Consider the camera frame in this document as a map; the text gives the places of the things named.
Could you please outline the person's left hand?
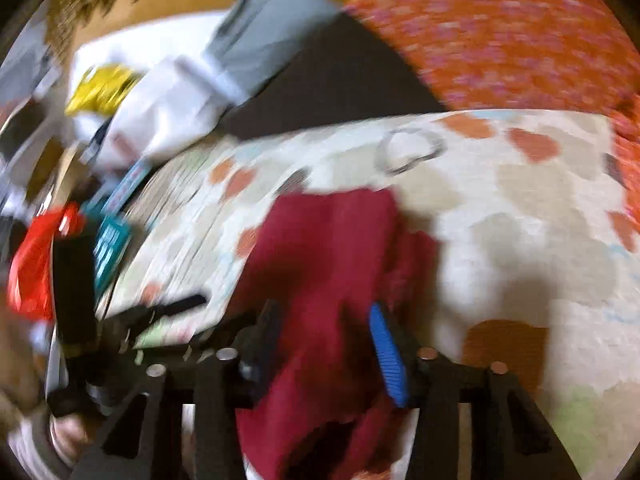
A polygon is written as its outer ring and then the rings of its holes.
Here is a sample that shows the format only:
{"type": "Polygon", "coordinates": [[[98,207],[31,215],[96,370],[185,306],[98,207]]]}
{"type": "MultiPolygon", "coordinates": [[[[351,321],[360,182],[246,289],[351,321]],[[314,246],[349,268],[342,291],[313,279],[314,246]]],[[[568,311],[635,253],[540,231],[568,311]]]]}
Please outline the person's left hand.
{"type": "MultiPolygon", "coordinates": [[[[40,378],[32,347],[17,318],[1,304],[1,441],[39,405],[40,378]]],[[[55,454],[73,465],[92,442],[88,420],[70,415],[52,419],[55,454]]]]}

